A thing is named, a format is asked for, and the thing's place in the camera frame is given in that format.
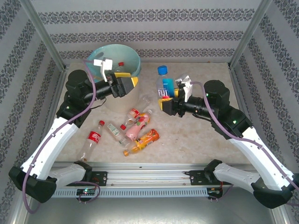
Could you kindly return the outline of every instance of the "patterned wallpaper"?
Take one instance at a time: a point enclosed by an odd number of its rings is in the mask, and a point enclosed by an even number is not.
[[[32,0],[66,64],[125,44],[144,62],[229,62],[261,0]]]
[[[19,1],[1,1],[0,8],[0,223],[4,224],[17,190],[8,172],[41,141],[60,71]]]
[[[274,0],[234,68],[250,119],[269,148],[299,172],[299,1]],[[299,203],[294,192],[293,203]],[[292,223],[299,207],[287,205]]]

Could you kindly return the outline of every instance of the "orange juice bottle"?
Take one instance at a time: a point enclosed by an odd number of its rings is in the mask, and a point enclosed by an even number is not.
[[[144,136],[134,141],[136,145],[133,148],[131,148],[130,150],[125,150],[123,151],[123,153],[125,156],[128,156],[129,154],[138,153],[142,151],[149,144],[153,143],[154,141],[157,141],[159,138],[160,138],[159,133],[155,129],[151,129]]]

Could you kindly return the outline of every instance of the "red label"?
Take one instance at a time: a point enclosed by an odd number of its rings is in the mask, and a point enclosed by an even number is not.
[[[93,140],[95,143],[98,143],[100,140],[101,135],[96,132],[90,132],[89,136],[87,137],[90,140]]]
[[[139,115],[139,111],[134,108],[132,108],[129,113],[132,115],[133,118],[137,118]]]

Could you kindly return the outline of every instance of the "bottle cap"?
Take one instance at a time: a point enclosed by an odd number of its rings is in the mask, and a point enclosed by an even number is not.
[[[122,130],[125,130],[126,128],[127,128],[126,126],[121,125],[121,129],[122,129]]]
[[[125,151],[123,151],[123,154],[124,154],[125,156],[128,156],[128,155],[129,155],[129,152],[128,152],[127,150],[125,150]]]
[[[158,73],[159,73],[159,75],[166,75],[167,74],[167,66],[166,65],[159,66]]]
[[[153,114],[153,111],[152,111],[151,109],[148,109],[148,110],[147,110],[147,113],[149,113],[150,115],[152,115],[152,114]]]

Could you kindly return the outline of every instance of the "fiji water bottle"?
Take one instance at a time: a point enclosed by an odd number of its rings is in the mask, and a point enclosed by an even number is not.
[[[159,78],[157,80],[158,99],[174,97],[173,79],[167,77],[167,67],[165,65],[158,67]]]

